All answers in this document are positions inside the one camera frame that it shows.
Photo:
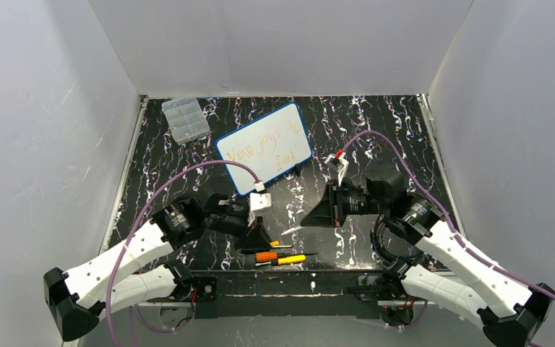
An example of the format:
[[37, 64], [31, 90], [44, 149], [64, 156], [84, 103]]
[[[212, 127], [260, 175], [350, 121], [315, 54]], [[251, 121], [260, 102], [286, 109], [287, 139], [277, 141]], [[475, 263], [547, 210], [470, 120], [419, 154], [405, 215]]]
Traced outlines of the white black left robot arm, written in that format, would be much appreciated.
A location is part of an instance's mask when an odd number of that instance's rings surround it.
[[147, 273], [140, 270], [196, 241], [206, 230], [234, 236], [237, 249], [270, 247], [262, 214], [271, 208], [269, 192], [241, 200], [215, 193], [205, 206], [194, 197], [178, 198], [143, 223], [130, 241], [68, 270], [48, 270], [43, 275], [44, 298], [61, 339], [69, 342], [87, 335], [107, 312], [150, 299], [200, 294], [203, 285], [175, 261]]

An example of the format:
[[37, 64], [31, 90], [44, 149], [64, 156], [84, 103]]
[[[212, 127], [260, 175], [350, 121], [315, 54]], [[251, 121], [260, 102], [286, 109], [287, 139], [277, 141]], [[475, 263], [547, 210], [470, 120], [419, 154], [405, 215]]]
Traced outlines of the blue framed whiteboard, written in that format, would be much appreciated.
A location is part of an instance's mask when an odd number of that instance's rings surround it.
[[223, 160], [245, 165], [265, 184], [312, 156], [303, 114], [295, 102], [219, 138], [215, 146]]

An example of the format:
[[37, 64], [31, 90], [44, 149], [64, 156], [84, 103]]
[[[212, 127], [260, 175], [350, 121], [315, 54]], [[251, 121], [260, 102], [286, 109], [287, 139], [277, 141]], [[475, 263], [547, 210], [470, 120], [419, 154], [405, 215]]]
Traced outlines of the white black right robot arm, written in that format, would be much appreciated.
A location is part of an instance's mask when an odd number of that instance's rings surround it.
[[460, 278], [454, 282], [423, 265], [400, 257], [381, 282], [399, 294], [434, 302], [468, 320], [495, 346], [528, 346], [545, 321], [551, 288], [539, 289], [508, 278], [503, 268], [450, 231], [449, 218], [420, 194], [407, 190], [407, 179], [392, 164], [372, 168], [364, 187], [345, 178], [348, 162], [331, 155], [327, 165], [337, 178], [327, 182], [318, 204], [303, 218], [304, 227], [342, 227], [348, 215], [378, 215], [384, 227], [431, 255]]

